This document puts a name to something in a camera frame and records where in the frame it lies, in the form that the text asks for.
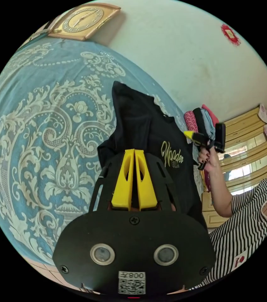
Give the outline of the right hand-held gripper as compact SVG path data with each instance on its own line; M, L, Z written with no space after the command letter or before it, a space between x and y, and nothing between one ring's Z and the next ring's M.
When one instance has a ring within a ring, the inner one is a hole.
M187 139L189 139L192 142L195 142L199 146L199 149L200 149L200 147L205 147L207 149L210 149L212 146L214 146L213 143L211 142L211 140L207 136L205 136L201 133L197 133L194 131L184 131L183 133Z

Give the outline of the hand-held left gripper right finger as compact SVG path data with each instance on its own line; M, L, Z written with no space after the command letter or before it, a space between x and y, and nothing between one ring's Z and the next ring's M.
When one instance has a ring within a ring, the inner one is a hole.
M154 209L157 207L158 202L144 151L135 149L134 153L139 210L144 211Z

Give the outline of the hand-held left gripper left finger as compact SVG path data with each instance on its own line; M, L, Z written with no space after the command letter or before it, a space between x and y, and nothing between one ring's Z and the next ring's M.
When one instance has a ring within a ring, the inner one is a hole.
M133 171L135 161L135 150L125 150L113 197L112 207L119 210L131 209Z

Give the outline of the person's right hand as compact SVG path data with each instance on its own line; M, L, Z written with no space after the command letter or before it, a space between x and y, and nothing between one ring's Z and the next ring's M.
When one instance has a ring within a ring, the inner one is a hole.
M204 170L208 173L215 172L220 168L219 158L214 146L210 149L200 147L197 159L199 163L205 164Z

